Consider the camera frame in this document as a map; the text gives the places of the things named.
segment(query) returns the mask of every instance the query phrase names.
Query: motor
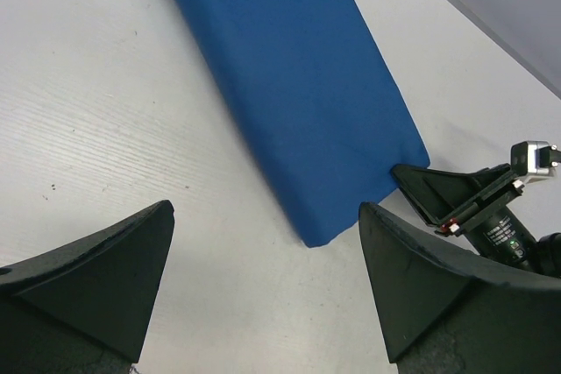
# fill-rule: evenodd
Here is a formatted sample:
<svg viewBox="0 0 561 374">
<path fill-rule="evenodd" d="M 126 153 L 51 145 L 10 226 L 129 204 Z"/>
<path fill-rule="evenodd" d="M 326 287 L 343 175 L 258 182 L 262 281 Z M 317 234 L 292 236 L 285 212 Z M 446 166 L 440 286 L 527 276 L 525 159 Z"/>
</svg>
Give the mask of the motor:
<svg viewBox="0 0 561 374">
<path fill-rule="evenodd" d="M 561 278 L 561 234 L 537 241 L 507 206 L 528 184 L 554 178 L 560 162 L 555 145 L 527 141 L 511 148 L 510 164 L 476 173 L 398 165 L 392 174 L 438 235 L 465 236 L 482 257 Z"/>
</svg>

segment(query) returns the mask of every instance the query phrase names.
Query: blue fabric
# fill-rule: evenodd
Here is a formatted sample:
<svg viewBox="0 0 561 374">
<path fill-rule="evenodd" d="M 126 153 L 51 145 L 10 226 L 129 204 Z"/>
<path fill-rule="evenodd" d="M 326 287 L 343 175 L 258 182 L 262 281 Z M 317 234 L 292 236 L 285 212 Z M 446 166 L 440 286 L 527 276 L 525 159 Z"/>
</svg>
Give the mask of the blue fabric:
<svg viewBox="0 0 561 374">
<path fill-rule="evenodd" d="M 429 158 L 354 0 L 176 0 L 247 144 L 310 247 Z"/>
</svg>

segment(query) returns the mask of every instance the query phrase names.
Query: white table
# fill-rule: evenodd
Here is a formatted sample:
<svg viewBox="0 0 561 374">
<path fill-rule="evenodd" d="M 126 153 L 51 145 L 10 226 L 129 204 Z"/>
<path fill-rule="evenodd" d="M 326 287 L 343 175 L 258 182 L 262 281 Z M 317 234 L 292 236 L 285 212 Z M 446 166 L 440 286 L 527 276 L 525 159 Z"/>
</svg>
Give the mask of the white table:
<svg viewBox="0 0 561 374">
<path fill-rule="evenodd" d="M 561 102 L 445 0 L 357 2 L 433 167 L 561 141 Z M 299 242 L 173 0 L 0 0 L 0 28 L 0 264 L 168 198 L 176 228 L 140 372 L 396 372 L 356 227 Z M 560 192 L 538 185 L 512 209 L 549 234 Z M 421 224 L 399 194 L 385 205 Z"/>
</svg>

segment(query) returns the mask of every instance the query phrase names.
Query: blue object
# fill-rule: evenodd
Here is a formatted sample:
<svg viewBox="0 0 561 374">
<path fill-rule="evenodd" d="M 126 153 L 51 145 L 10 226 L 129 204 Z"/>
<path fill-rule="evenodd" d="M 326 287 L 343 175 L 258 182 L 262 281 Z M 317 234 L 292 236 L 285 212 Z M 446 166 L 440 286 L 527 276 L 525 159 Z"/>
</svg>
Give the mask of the blue object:
<svg viewBox="0 0 561 374">
<path fill-rule="evenodd" d="M 309 247 L 429 157 L 354 0 L 176 0 L 281 206 Z"/>
</svg>

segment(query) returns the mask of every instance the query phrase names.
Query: folded blue cloth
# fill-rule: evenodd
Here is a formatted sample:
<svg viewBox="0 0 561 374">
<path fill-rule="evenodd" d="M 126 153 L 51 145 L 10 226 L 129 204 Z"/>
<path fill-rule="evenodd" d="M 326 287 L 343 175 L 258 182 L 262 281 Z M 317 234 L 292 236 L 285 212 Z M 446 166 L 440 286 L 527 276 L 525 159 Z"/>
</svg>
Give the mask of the folded blue cloth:
<svg viewBox="0 0 561 374">
<path fill-rule="evenodd" d="M 255 159 L 309 247 L 429 158 L 354 0 L 176 0 Z"/>
</svg>

